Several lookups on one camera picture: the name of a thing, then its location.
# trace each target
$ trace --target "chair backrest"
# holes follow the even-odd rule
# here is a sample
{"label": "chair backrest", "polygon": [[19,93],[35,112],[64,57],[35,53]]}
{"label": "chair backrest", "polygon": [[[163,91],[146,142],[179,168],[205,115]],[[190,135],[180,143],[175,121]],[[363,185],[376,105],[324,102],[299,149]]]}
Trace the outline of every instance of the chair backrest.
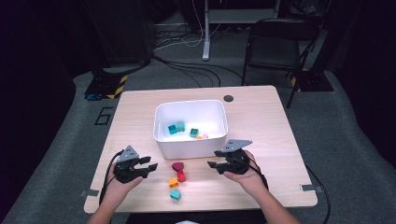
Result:
{"label": "chair backrest", "polygon": [[319,26],[312,21],[281,18],[257,21],[250,31],[250,37],[267,36],[292,40],[314,40],[318,34]]}

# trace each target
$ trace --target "person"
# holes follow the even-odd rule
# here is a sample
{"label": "person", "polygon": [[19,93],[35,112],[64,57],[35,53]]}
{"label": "person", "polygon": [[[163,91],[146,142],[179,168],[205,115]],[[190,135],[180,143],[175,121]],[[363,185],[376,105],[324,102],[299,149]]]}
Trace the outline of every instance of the person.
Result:
{"label": "person", "polygon": [[[254,156],[247,150],[247,155],[254,160]],[[255,162],[250,162],[250,165],[258,169]],[[110,173],[113,174],[115,164],[110,168]],[[225,177],[235,181],[241,185],[251,197],[253,197],[262,209],[262,213],[266,218],[268,224],[276,223],[300,223],[283,205],[270,193],[270,191],[262,183],[262,178],[251,168],[243,175],[236,175],[230,172],[224,172]],[[117,179],[113,179],[107,186],[106,194],[98,209],[93,213],[89,219],[89,224],[108,224],[116,209],[120,206],[122,201],[127,196],[128,192],[139,185],[143,178],[139,176],[133,181],[122,184]]]}

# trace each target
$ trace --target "gray carpet floor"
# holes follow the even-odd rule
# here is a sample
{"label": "gray carpet floor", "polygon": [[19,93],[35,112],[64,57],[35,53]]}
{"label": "gray carpet floor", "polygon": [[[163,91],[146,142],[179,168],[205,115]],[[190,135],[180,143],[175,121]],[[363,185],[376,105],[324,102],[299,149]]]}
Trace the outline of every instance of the gray carpet floor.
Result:
{"label": "gray carpet floor", "polygon": [[[241,74],[246,37],[247,34],[242,33],[214,38],[210,60],[205,63],[221,65]],[[177,44],[154,53],[169,61],[204,63],[202,48],[203,42],[196,47]],[[308,66],[315,60],[315,55],[312,57]],[[219,76],[221,86],[241,83],[240,77],[230,71],[216,67],[208,69]],[[282,104],[286,105],[291,89],[283,74],[252,71],[251,75],[251,84],[286,85],[286,88],[277,88]],[[291,108],[285,110],[304,161],[330,196],[329,223],[395,223],[396,170],[379,156],[359,128],[353,108],[336,77],[331,72],[325,75],[334,91],[297,92]],[[84,91],[91,80],[91,73],[74,79],[77,92],[64,124],[3,223],[85,223],[89,219],[90,215],[83,211],[85,198],[80,193],[91,185],[112,117],[108,125],[94,123],[105,106],[113,107],[106,112],[114,115],[119,101],[84,100]],[[124,90],[211,87],[212,81],[216,88],[219,81],[211,74],[191,74],[190,77],[152,61],[146,68],[128,76]],[[303,223],[321,223],[327,209],[324,194],[318,193],[318,205],[290,208],[290,211]],[[124,223],[127,217],[128,214],[116,214],[112,223]]]}

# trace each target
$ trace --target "white bin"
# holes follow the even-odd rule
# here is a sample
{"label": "white bin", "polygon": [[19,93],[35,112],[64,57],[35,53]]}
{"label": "white bin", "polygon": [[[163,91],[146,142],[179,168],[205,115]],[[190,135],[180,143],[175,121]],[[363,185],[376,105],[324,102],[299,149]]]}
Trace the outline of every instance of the white bin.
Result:
{"label": "white bin", "polygon": [[[183,123],[185,132],[171,134],[168,127]],[[191,129],[207,139],[190,136]],[[159,105],[155,112],[154,138],[168,160],[215,156],[226,142],[228,124],[224,105],[218,100],[183,101]]]}

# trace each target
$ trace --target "table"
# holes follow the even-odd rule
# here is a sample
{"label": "table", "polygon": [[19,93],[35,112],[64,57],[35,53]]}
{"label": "table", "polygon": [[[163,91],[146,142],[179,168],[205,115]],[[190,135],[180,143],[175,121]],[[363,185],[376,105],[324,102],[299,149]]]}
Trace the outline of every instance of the table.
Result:
{"label": "table", "polygon": [[[224,102],[231,95],[233,101]],[[153,137],[156,107],[162,103],[187,100],[220,100],[224,104],[229,132],[227,139],[247,139],[244,149],[253,153],[266,176],[271,193],[286,207],[314,206],[315,192],[302,191],[311,181],[275,87],[248,86],[202,89],[126,91],[121,95],[91,189],[100,190],[111,158],[131,145],[140,157],[158,162],[156,171],[133,189],[116,212],[183,212],[259,208],[239,184],[219,175],[207,161],[223,158],[180,160],[187,181],[181,183],[180,201],[172,200],[167,180],[176,176],[175,161],[165,160]],[[84,210],[93,213],[99,197],[87,196]]]}
{"label": "table", "polygon": [[209,60],[209,23],[254,23],[262,19],[275,18],[277,17],[279,4],[280,0],[276,0],[274,8],[209,10],[208,0],[205,0],[205,43],[202,59],[204,61]]}

